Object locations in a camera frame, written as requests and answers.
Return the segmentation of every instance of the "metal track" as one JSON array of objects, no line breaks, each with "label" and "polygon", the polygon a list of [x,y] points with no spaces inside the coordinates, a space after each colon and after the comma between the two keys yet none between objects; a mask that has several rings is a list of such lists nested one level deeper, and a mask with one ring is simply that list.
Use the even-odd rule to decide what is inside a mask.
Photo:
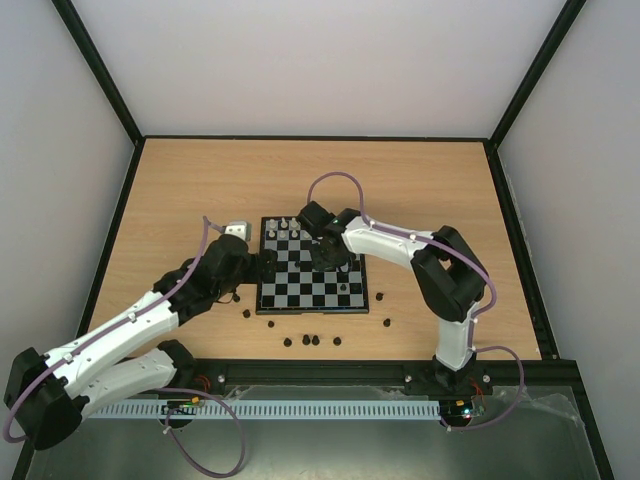
[{"label": "metal track", "polygon": [[[241,420],[440,420],[438,402],[425,400],[232,400],[227,404]],[[167,400],[125,400],[91,418],[161,419],[168,408]],[[182,408],[174,417],[219,420],[229,415],[217,403],[207,401],[202,407]]]}]

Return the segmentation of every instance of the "white wall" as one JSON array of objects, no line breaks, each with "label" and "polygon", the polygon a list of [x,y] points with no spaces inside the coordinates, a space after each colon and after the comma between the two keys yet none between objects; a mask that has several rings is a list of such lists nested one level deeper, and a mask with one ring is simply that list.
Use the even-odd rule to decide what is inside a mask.
[{"label": "white wall", "polygon": [[[75,334],[132,146],[51,2],[0,5],[4,392],[16,354]],[[19,451],[0,439],[0,478]]]},{"label": "white wall", "polygon": [[75,0],[145,134],[490,136],[564,0]]},{"label": "white wall", "polygon": [[640,2],[587,2],[500,149],[562,356],[637,478]]}]

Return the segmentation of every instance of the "wire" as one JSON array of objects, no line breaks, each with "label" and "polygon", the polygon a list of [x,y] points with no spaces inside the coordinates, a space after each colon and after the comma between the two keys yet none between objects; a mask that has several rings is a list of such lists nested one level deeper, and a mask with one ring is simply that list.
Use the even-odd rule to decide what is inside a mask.
[{"label": "wire", "polygon": [[208,393],[203,393],[200,392],[198,390],[191,390],[189,388],[158,388],[155,390],[156,392],[161,392],[161,393],[186,393],[189,395],[198,395],[201,397],[205,397],[208,398],[209,400],[213,400],[214,402],[216,402],[218,405],[220,405],[222,408],[225,409],[225,411],[231,415],[231,418],[233,419],[233,422],[236,424],[236,427],[238,428],[238,432],[240,433],[240,458],[238,459],[238,463],[236,463],[236,466],[233,467],[231,470],[229,470],[227,473],[217,473],[217,472],[212,472],[211,470],[208,470],[206,468],[204,468],[202,465],[200,465],[198,462],[196,462],[191,455],[189,455],[187,453],[187,451],[185,450],[184,446],[180,443],[180,440],[178,440],[178,437],[176,436],[175,433],[173,433],[173,429],[171,428],[171,426],[169,425],[169,420],[171,419],[171,415],[173,415],[173,413],[175,413],[176,408],[169,410],[169,413],[167,413],[167,417],[164,419],[164,426],[166,427],[165,429],[165,433],[168,434],[171,439],[174,441],[174,443],[178,446],[178,449],[180,450],[180,453],[182,454],[182,456],[184,457],[184,459],[189,463],[189,465],[191,465],[193,468],[195,468],[198,472],[200,472],[203,475],[206,475],[207,477],[210,478],[229,478],[234,476],[236,473],[238,473],[240,471],[240,469],[242,468],[242,464],[244,463],[244,457],[246,455],[247,452],[247,439],[246,439],[246,435],[244,433],[244,430],[242,428],[242,424],[240,423],[240,419],[237,417],[237,415],[235,414],[235,412],[231,409],[231,407],[229,407],[229,405],[227,405],[225,402],[223,402],[222,400],[220,400],[219,398],[214,397],[213,395],[210,395]]},{"label": "wire", "polygon": [[480,278],[482,278],[482,280],[489,287],[489,290],[491,291],[491,300],[484,307],[481,307],[478,310],[476,310],[473,313],[473,318],[477,317],[481,313],[484,313],[484,312],[487,312],[487,311],[491,310],[494,307],[494,305],[496,304],[496,302],[498,300],[498,292],[496,290],[495,284],[493,283],[491,278],[489,278],[489,275],[487,274],[487,272],[485,272],[473,260],[471,260],[470,258],[464,256],[463,254],[461,254],[457,250],[454,250],[450,246],[445,245],[442,242],[438,242],[437,240],[434,240],[432,238],[423,237],[422,235],[413,234],[412,232],[404,232],[402,230],[398,230],[397,228],[394,228],[391,225],[380,224],[380,223],[372,220],[366,214],[365,209],[364,209],[364,191],[362,190],[362,185],[360,185],[360,182],[358,182],[358,179],[356,179],[356,177],[354,177],[353,175],[351,175],[349,173],[346,173],[346,172],[329,172],[329,173],[325,173],[324,175],[321,175],[320,177],[315,179],[314,182],[309,187],[309,193],[307,194],[307,203],[309,203],[311,201],[311,195],[313,194],[313,189],[315,188],[315,186],[318,183],[320,183],[322,180],[327,178],[327,177],[346,177],[346,178],[348,178],[349,180],[351,180],[354,183],[354,185],[358,189],[358,195],[360,197],[360,215],[362,216],[362,219],[365,221],[365,223],[367,223],[374,230],[378,230],[379,232],[383,232],[383,233],[389,233],[391,235],[395,235],[395,236],[402,237],[402,238],[408,238],[408,239],[413,239],[414,238],[415,240],[419,240],[421,242],[424,242],[427,245],[433,245],[434,247],[439,248],[440,250],[448,253],[449,255],[451,255],[453,257],[456,257],[458,260],[462,261],[469,268],[471,268],[471,270],[476,272],[480,276]]},{"label": "wire", "polygon": [[477,350],[477,352],[478,353],[483,353],[483,352],[491,352],[493,350],[502,350],[502,351],[505,351],[507,353],[510,353],[513,356],[513,358],[515,359],[516,363],[518,364],[518,371],[520,373],[520,382],[518,384],[518,391],[516,392],[516,396],[513,399],[513,403],[511,403],[511,405],[509,405],[507,407],[507,409],[504,412],[502,412],[500,415],[498,415],[496,418],[494,418],[492,420],[489,420],[488,422],[481,423],[480,425],[470,425],[470,426],[467,426],[467,427],[452,427],[451,425],[449,425],[446,422],[446,420],[444,418],[441,418],[440,419],[440,423],[442,425],[444,425],[445,427],[447,427],[447,431],[468,432],[468,431],[471,431],[471,430],[480,430],[480,429],[483,429],[483,428],[486,428],[486,427],[490,427],[492,425],[500,423],[502,420],[507,418],[509,416],[509,414],[511,414],[511,412],[513,412],[513,410],[516,408],[518,403],[520,403],[522,394],[524,393],[524,368],[522,366],[522,361],[520,360],[520,357],[518,357],[516,352],[511,350],[509,347],[503,347],[503,346],[500,346],[500,345],[496,345],[495,347],[479,348]]},{"label": "wire", "polygon": [[[202,232],[202,240],[200,241],[200,248],[198,249],[198,254],[193,259],[193,262],[187,269],[182,279],[179,282],[177,282],[176,285],[171,290],[169,290],[165,295],[155,300],[154,302],[150,303],[146,307],[141,308],[140,310],[137,310],[136,312],[134,312],[136,316],[144,315],[145,313],[148,313],[154,308],[156,308],[158,305],[160,305],[162,302],[164,302],[165,300],[170,298],[173,294],[175,294],[178,290],[180,290],[182,286],[187,283],[187,280],[191,278],[191,275],[193,275],[193,272],[196,269],[196,266],[198,265],[198,263],[200,262],[200,259],[202,258],[202,255],[204,254],[204,249],[207,246],[207,236],[208,236],[207,234],[209,232],[209,227],[213,228],[214,230],[218,230],[219,228],[221,228],[218,225],[211,223],[206,216],[202,217],[202,221],[204,224],[204,228]],[[93,337],[89,338],[82,345],[79,345],[78,347],[76,347],[74,350],[71,351],[71,356],[72,357],[78,356],[83,350],[85,350],[86,348],[93,345],[95,342],[97,342],[101,338],[105,337],[106,335],[110,334],[114,330],[117,330],[123,325],[126,325],[129,322],[131,322],[131,318],[129,318],[129,315],[127,314],[122,319],[120,319],[119,321],[111,325],[110,327],[105,328],[100,333],[97,333]],[[38,388],[40,384],[43,383],[49,377],[49,375],[55,372],[58,368],[60,368],[66,362],[67,362],[66,359],[61,358],[56,363],[51,365],[44,372],[38,375],[36,379],[33,382],[31,382],[20,394],[20,396],[16,399],[15,403],[9,410],[9,414],[7,415],[7,418],[5,418],[4,424],[2,425],[2,437],[7,442],[20,443],[27,439],[26,435],[23,435],[21,437],[14,437],[11,435],[11,424],[13,423],[13,420],[16,414],[18,413],[18,410],[20,410],[20,407],[25,402],[25,400],[29,397],[29,395],[31,395],[31,393],[33,393],[33,391],[36,388]]]}]

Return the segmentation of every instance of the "chessboard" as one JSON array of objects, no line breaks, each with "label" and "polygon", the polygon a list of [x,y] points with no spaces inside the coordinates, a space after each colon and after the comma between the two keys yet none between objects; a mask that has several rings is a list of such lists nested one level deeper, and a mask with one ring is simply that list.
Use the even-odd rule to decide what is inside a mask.
[{"label": "chessboard", "polygon": [[369,312],[364,256],[356,255],[335,272],[316,271],[314,243],[295,217],[262,218],[260,250],[276,251],[278,261],[275,282],[258,282],[257,314]]}]

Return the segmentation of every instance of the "wooden tabletop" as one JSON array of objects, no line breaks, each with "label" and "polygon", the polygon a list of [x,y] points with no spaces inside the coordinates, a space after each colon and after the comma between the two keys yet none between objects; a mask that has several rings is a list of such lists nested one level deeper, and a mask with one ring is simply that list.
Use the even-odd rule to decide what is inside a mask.
[{"label": "wooden tabletop", "polygon": [[[147,140],[90,328],[195,255],[202,215],[218,224],[251,222],[250,251],[256,251],[261,217],[296,215],[311,182],[332,170],[360,180],[367,213],[376,220],[413,230],[455,227],[498,289],[497,306],[479,318],[475,344],[540,358],[481,143]],[[358,207],[357,191],[345,178],[319,184],[314,199],[334,213]],[[210,241],[216,235],[212,231]],[[437,322],[413,272],[369,256],[367,277],[368,314],[258,316],[256,286],[242,285],[239,303],[216,304],[137,353],[176,338],[199,358],[430,359]],[[375,300],[377,292],[384,293],[382,301]],[[250,318],[243,317],[245,309]],[[318,335],[320,345],[304,346],[304,334]],[[333,344],[337,336],[340,346]],[[509,357],[491,352],[482,358]]]}]

